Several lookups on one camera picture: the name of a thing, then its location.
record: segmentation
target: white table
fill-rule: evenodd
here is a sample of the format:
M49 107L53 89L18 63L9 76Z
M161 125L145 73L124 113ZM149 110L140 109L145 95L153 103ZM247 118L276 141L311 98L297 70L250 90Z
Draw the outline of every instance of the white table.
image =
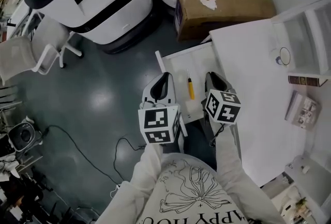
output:
M242 103L237 127L243 167L262 186L284 171L304 150L305 130L284 120L293 86L286 68L269 58L279 46L271 21L261 20L211 31L212 43L157 57L162 71L174 76L183 119L202 116L199 100L207 71L224 74ZM189 69L197 99L189 101L184 70Z

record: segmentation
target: sleeve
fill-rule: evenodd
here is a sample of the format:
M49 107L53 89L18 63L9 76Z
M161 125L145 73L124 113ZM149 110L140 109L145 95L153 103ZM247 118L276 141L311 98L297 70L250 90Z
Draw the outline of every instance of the sleeve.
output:
M134 167L130 182L124 181L96 224L134 224L161 173L162 147L148 144Z
M216 138L216 159L219 183L246 218L270 224L285 223L270 198L245 173L229 127Z

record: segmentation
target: white shirt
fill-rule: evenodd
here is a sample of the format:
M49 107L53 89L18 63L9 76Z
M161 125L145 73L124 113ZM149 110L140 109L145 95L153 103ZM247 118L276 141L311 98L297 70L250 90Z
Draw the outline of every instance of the white shirt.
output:
M192 156L162 155L148 144L130 182L96 224L284 224L267 195L243 170L226 128L216 140L217 172Z

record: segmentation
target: white cabinet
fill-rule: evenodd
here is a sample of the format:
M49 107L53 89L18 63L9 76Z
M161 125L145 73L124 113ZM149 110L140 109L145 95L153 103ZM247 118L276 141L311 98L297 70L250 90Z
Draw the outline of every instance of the white cabinet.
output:
M331 0L292 8L271 19L291 52L289 75L331 79Z

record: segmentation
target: screwdriver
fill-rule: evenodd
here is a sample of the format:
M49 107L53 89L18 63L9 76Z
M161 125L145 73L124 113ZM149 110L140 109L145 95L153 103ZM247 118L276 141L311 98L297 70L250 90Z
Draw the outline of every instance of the screwdriver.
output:
M194 100L195 96L194 96L194 90L193 90L193 83L190 78L190 72L188 71L188 69L187 69L187 75L188 75L188 92L190 94L191 100Z

